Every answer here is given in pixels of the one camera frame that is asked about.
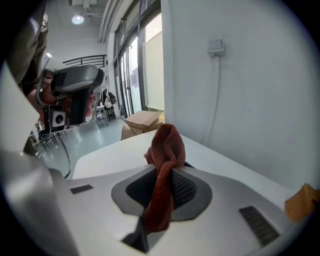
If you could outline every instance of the red towel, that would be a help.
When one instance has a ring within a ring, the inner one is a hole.
[[[184,166],[186,160],[185,145],[176,127],[172,124],[159,126],[144,157],[148,164],[155,164],[157,174],[151,201],[143,215],[149,234],[166,230],[174,209],[170,172],[173,167]]]

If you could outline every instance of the ceiling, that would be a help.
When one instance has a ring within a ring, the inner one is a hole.
[[[83,2],[91,4],[89,9],[84,8]],[[48,30],[52,33],[61,30],[78,29],[79,27],[99,28],[102,18],[98,16],[88,16],[86,11],[93,14],[103,14],[108,0],[48,0],[46,13],[48,16]],[[80,25],[72,23],[72,18],[76,15],[84,17],[84,22]]]

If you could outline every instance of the white table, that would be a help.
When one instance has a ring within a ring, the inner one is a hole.
[[[73,179],[82,179],[125,171],[147,164],[144,154],[156,131],[143,133],[81,157],[74,169]],[[285,201],[294,192],[250,170],[243,165],[185,137],[186,162],[199,170],[238,180],[284,209]]]

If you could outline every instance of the floor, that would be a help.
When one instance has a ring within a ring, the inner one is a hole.
[[[72,179],[79,158],[120,141],[125,122],[122,119],[113,119],[108,124],[109,126],[104,119],[99,119],[77,126],[61,136],[70,158],[71,173],[68,179]],[[68,173],[68,162],[60,141],[57,147],[49,145],[47,151],[43,148],[37,148],[37,151],[41,152],[39,159],[47,167],[60,170],[63,176]]]

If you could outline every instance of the black vent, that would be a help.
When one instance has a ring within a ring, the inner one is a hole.
[[[156,180],[156,170],[150,171],[129,184],[126,188],[126,193],[144,208],[147,208],[154,192]],[[172,170],[170,175],[170,190],[173,197],[174,209],[177,209],[195,197],[197,186],[188,178]]]
[[[270,244],[279,237],[279,233],[255,207],[241,208],[239,212],[262,246]]]
[[[195,197],[197,186],[191,180],[183,177],[176,171],[172,171],[170,181],[174,209],[183,206]]]

